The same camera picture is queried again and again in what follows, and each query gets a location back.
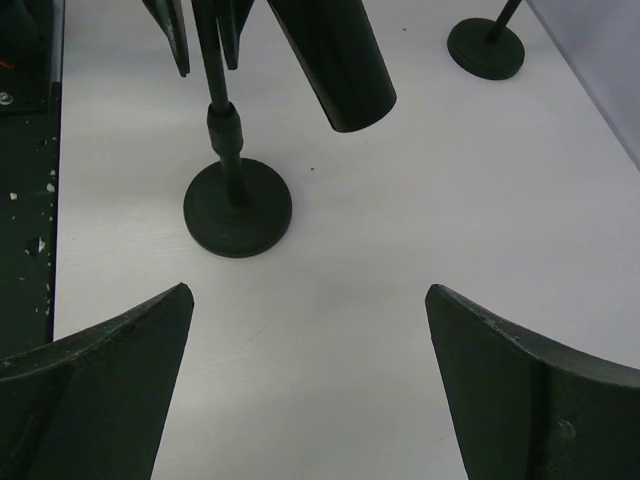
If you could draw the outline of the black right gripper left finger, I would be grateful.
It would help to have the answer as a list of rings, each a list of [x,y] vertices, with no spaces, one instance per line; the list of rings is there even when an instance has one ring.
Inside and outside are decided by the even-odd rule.
[[[150,478],[193,310],[192,291],[179,283],[2,359],[2,478]]]

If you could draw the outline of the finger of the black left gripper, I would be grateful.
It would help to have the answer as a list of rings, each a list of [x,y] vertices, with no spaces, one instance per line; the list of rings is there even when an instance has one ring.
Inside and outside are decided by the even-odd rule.
[[[181,76],[190,73],[188,41],[181,0],[143,0],[143,4],[169,43]]]
[[[240,36],[254,5],[254,0],[220,0],[217,2],[217,24],[229,69],[237,69]]]

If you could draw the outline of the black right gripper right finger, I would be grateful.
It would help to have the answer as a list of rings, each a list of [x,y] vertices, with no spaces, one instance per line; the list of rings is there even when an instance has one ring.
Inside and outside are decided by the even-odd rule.
[[[508,321],[454,290],[425,298],[470,479],[636,479],[639,372]]]

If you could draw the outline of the grey microphone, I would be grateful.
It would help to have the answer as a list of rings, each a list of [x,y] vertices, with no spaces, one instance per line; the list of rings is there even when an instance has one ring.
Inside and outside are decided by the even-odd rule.
[[[365,129],[397,94],[360,0],[269,2],[331,127]]]

